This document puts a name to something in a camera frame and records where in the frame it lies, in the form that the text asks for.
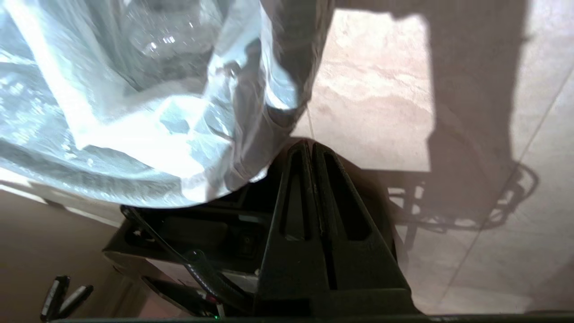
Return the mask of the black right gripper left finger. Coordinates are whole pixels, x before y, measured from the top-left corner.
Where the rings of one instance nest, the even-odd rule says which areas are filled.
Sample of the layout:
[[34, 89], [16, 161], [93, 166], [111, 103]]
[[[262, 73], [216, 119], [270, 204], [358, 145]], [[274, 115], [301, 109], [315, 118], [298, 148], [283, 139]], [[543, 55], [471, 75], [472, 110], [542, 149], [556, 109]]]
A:
[[287, 152], [262, 263], [260, 292], [329, 290], [310, 146]]

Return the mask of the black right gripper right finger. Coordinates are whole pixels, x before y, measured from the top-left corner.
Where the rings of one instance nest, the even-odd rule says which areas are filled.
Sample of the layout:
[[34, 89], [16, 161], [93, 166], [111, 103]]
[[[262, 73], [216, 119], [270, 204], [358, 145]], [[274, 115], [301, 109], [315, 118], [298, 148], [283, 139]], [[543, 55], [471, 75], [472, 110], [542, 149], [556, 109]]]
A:
[[313, 166], [334, 289], [408, 290], [390, 248], [338, 155], [314, 143]]

